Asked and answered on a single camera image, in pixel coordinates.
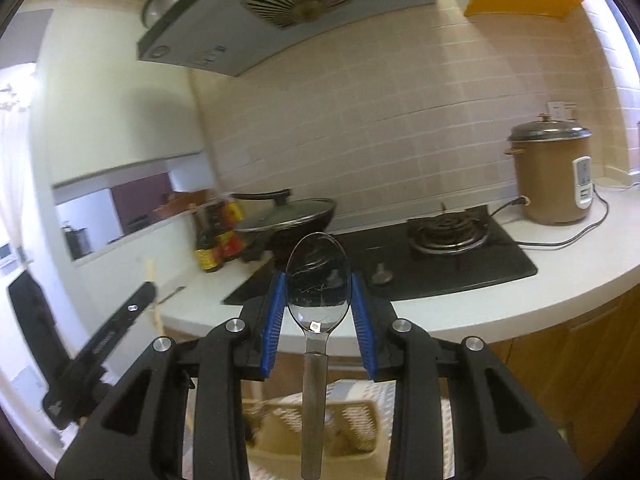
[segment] lid handle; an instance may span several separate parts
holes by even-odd
[[[270,193],[231,193],[230,196],[238,200],[273,200],[276,205],[285,205],[291,196],[291,190],[287,188]]]

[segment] stove burner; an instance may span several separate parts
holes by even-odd
[[[481,246],[487,223],[467,211],[408,221],[409,245],[424,254],[460,254]]]

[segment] white curtain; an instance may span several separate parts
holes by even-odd
[[[24,181],[29,163],[29,105],[34,64],[0,70],[0,221],[21,265]]]

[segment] stove knob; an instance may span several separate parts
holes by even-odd
[[[376,272],[371,277],[373,285],[386,285],[394,278],[394,274],[390,270],[385,269],[385,264],[379,263],[376,266]]]

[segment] white countertop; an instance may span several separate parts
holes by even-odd
[[[494,342],[572,319],[628,291],[640,283],[640,187],[624,192],[599,187],[598,191],[610,203],[609,217],[567,248],[525,249],[538,267],[535,276],[432,298],[394,301],[396,313],[437,338],[458,342],[477,335]],[[596,199],[588,217],[571,226],[535,224],[523,219],[517,207],[506,208],[495,219],[515,240],[558,242],[603,214],[604,205]],[[235,261],[214,274],[194,276],[183,291],[159,307],[164,323],[174,330],[203,336],[238,316],[241,307],[222,305],[222,299],[264,262]],[[305,350],[302,330],[288,309],[278,348]],[[350,312],[331,334],[327,351],[331,355],[360,354]]]

